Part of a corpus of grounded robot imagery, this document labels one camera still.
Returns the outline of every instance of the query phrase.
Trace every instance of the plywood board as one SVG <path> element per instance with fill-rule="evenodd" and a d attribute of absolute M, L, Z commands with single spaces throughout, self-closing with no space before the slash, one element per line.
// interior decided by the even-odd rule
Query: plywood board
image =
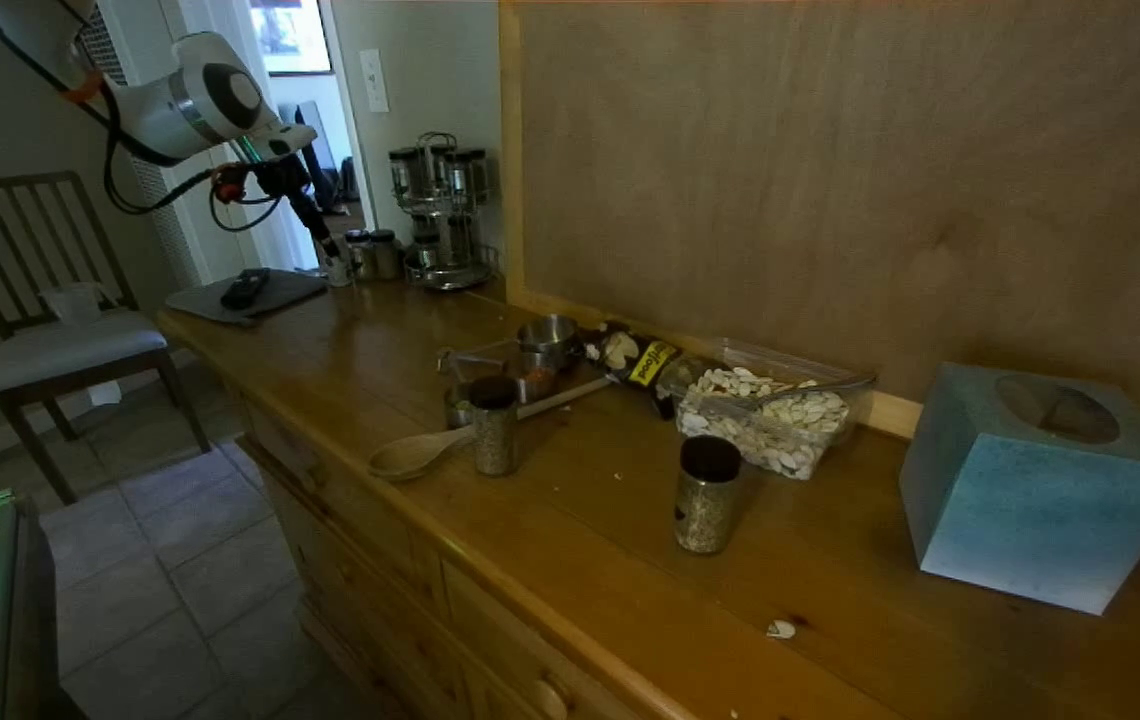
<path fill-rule="evenodd" d="M 508 0 L 503 38 L 518 297 L 1140 402 L 1140 0 Z"/>

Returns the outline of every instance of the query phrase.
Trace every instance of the wooden chair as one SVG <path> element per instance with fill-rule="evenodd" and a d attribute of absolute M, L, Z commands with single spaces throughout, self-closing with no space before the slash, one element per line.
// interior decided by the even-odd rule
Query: wooden chair
<path fill-rule="evenodd" d="M 100 286 L 80 319 L 56 319 L 47 290 Z M 61 394 L 129 370 L 161 370 L 202 449 L 207 436 L 178 378 L 169 336 L 136 297 L 78 173 L 0 175 L 0 410 L 66 504 L 78 499 L 26 408 L 44 402 L 61 436 L 78 428 Z"/>

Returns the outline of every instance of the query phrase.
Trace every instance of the blue tissue box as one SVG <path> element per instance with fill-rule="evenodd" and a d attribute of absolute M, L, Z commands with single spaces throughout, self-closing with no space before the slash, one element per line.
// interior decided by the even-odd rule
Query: blue tissue box
<path fill-rule="evenodd" d="M 1099 616 L 1140 560 L 1140 417 L 1105 384 L 948 362 L 900 493 L 924 572 Z"/>

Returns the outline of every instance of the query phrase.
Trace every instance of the espresso machine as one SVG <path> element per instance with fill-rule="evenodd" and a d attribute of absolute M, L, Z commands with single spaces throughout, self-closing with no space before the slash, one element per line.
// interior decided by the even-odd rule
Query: espresso machine
<path fill-rule="evenodd" d="M 478 209 L 486 197 L 486 149 L 458 149 L 458 134 L 429 131 L 396 149 L 396 205 L 412 216 L 409 270 L 432 290 L 486 283 Z"/>

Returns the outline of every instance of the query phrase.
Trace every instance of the window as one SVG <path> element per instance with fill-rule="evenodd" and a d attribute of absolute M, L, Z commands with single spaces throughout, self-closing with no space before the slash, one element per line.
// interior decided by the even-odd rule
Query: window
<path fill-rule="evenodd" d="M 266 70 L 333 70 L 317 0 L 253 0 Z"/>

